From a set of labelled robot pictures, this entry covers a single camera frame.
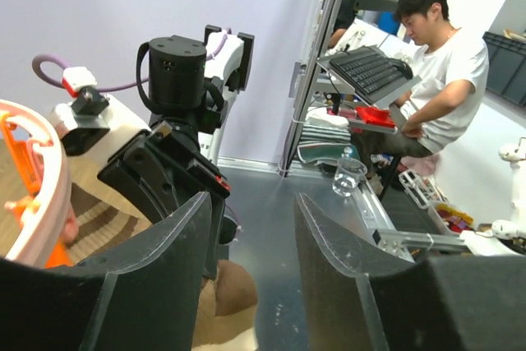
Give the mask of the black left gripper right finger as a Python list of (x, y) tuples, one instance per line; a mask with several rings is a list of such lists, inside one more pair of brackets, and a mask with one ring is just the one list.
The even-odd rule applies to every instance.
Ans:
[(337, 224), (305, 194), (294, 219), (311, 349), (524, 349), (524, 258), (413, 264)]

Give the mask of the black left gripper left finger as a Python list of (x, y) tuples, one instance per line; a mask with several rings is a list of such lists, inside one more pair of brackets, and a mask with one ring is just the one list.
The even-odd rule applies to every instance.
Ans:
[(200, 192), (76, 266), (2, 261), (2, 349), (190, 349), (210, 218), (210, 196)]

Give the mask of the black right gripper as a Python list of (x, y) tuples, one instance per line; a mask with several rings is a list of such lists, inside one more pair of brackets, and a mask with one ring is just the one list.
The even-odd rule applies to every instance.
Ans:
[(198, 192), (211, 198), (204, 275), (217, 275), (217, 246), (230, 186), (182, 128), (162, 122), (141, 131), (117, 151), (97, 178), (128, 199), (152, 224), (167, 218)]

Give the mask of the pink round clip hanger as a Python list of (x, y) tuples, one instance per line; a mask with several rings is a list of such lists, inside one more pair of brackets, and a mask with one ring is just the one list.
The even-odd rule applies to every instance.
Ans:
[(78, 228), (71, 172), (57, 132), (39, 113), (3, 99), (1, 136), (27, 190), (27, 196), (4, 205), (21, 228), (6, 258), (36, 268), (71, 266), (66, 243)]

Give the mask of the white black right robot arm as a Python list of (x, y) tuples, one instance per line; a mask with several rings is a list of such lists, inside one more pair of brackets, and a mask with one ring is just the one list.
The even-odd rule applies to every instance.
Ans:
[(149, 60), (149, 88), (138, 92), (151, 112), (151, 129), (129, 140), (97, 178), (153, 224), (198, 192), (209, 193), (212, 208), (204, 275), (214, 279), (230, 186), (216, 165), (201, 154), (198, 134), (223, 126), (228, 111), (223, 87), (229, 79), (205, 75), (210, 59), (205, 43), (199, 40), (173, 35), (143, 43), (136, 57), (138, 81), (145, 58)]

